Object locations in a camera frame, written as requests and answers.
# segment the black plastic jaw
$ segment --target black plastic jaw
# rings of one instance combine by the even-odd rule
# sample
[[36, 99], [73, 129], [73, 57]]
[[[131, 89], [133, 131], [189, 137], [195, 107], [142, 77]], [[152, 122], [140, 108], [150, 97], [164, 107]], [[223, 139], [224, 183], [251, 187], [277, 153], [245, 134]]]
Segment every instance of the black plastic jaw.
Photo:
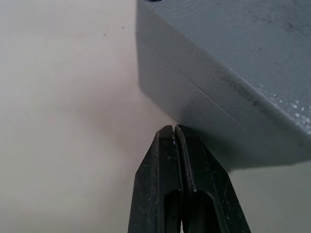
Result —
[[128, 233], [250, 233], [227, 172], [195, 132], [165, 126], [139, 166]]

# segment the black clamp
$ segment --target black clamp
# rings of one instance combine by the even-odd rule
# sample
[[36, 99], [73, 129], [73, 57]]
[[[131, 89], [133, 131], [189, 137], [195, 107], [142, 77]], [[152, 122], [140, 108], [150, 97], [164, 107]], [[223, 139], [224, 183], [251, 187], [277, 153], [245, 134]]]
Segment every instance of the black clamp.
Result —
[[159, 130], [134, 182], [128, 233], [250, 233], [227, 172], [185, 126]]

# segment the white surface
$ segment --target white surface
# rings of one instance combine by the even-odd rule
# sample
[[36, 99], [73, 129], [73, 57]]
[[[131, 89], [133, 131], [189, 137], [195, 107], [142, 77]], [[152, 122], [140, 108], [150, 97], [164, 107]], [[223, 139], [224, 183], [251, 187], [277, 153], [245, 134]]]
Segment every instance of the white surface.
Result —
[[[138, 88], [134, 17], [134, 0], [0, 0], [1, 233], [127, 231], [173, 123]], [[231, 174], [253, 233], [310, 232], [310, 167]]]

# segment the white background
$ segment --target white background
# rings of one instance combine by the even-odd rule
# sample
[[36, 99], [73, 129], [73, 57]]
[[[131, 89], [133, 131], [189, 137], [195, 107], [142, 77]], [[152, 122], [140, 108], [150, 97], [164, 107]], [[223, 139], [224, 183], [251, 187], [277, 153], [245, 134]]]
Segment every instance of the white background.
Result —
[[[0, 0], [0, 232], [125, 233], [174, 124], [138, 88], [134, 0]], [[253, 233], [309, 233], [311, 163], [230, 174]]]

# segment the textured gray surface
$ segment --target textured gray surface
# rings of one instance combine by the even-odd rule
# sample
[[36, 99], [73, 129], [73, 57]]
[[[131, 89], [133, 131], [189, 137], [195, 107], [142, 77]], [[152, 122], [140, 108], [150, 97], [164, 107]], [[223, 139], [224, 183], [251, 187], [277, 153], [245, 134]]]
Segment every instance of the textured gray surface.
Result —
[[140, 0], [140, 85], [177, 121], [207, 134], [212, 147], [234, 151], [228, 166], [308, 160], [310, 6]]

